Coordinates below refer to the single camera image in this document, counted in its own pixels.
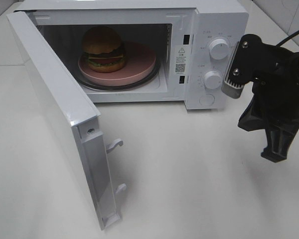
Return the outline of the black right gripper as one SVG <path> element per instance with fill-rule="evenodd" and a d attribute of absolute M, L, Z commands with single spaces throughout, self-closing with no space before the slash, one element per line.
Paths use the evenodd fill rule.
<path fill-rule="evenodd" d="M 254 96 L 238 127 L 265 130 L 267 147 L 261 156 L 271 162 L 286 160 L 299 130 L 299 52 L 264 44 L 255 34 L 244 35 L 230 56 L 221 91 L 237 99 L 251 80 Z"/>

